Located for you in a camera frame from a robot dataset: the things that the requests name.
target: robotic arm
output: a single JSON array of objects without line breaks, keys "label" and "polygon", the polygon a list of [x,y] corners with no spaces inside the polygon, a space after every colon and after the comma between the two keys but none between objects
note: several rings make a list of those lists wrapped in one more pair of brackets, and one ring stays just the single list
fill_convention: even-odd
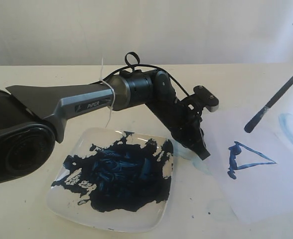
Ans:
[{"label": "robotic arm", "polygon": [[[10,86],[10,94],[0,90],[0,182],[39,168],[51,155],[55,141],[63,141],[68,119],[111,106],[113,100],[115,111],[145,104],[176,141],[201,159],[208,157],[201,114],[204,108],[217,110],[218,99],[205,87],[196,86],[193,95],[179,100],[166,71],[142,65],[135,53],[128,54],[135,56],[138,64],[130,65],[126,56],[128,66],[105,79],[112,89],[96,82],[61,87]],[[156,69],[142,72],[135,70],[136,66]]]}]

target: black cable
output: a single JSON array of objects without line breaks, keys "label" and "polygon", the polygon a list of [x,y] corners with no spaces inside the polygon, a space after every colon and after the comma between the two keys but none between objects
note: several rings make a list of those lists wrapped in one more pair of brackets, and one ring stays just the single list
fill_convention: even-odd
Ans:
[{"label": "black cable", "polygon": [[[130,65],[130,66],[124,66],[118,70],[115,70],[113,71],[112,73],[110,73],[108,76],[106,76],[103,80],[105,81],[106,79],[108,79],[109,77],[113,76],[114,74],[120,72],[120,71],[123,71],[123,70],[126,70],[128,68],[135,68],[135,67],[149,67],[149,68],[154,68],[154,69],[157,69],[157,70],[161,70],[161,71],[165,71],[168,76],[181,88],[181,90],[187,95],[189,96],[190,94],[183,88],[183,86],[176,80],[174,79],[166,70],[164,70],[163,68],[161,67],[158,67],[158,66],[153,66],[153,65],[148,65],[148,64],[134,64],[134,65]],[[97,81],[97,82],[94,82],[94,83],[91,83],[91,84],[98,84],[98,83],[101,83],[101,81]]]}]

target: square glass plate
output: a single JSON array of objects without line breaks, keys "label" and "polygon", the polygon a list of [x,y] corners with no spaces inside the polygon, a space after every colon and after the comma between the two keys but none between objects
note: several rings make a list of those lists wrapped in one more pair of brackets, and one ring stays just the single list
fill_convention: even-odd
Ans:
[{"label": "square glass plate", "polygon": [[163,216],[172,169],[170,140],[91,128],[65,159],[47,205],[57,215],[86,226],[148,231]]}]

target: white wall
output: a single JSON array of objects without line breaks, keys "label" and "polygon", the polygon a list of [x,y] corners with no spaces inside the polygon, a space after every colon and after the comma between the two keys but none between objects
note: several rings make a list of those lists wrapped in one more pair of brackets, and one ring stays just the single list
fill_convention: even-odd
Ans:
[{"label": "white wall", "polygon": [[0,0],[0,65],[293,61],[293,0]]}]

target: paint palette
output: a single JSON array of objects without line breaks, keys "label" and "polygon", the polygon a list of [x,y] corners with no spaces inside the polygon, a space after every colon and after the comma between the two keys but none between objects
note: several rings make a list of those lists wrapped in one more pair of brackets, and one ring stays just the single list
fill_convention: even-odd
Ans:
[{"label": "paint palette", "polygon": [[148,231],[164,214],[172,169],[173,145],[168,139],[91,128],[66,157],[47,205],[86,226]]}]

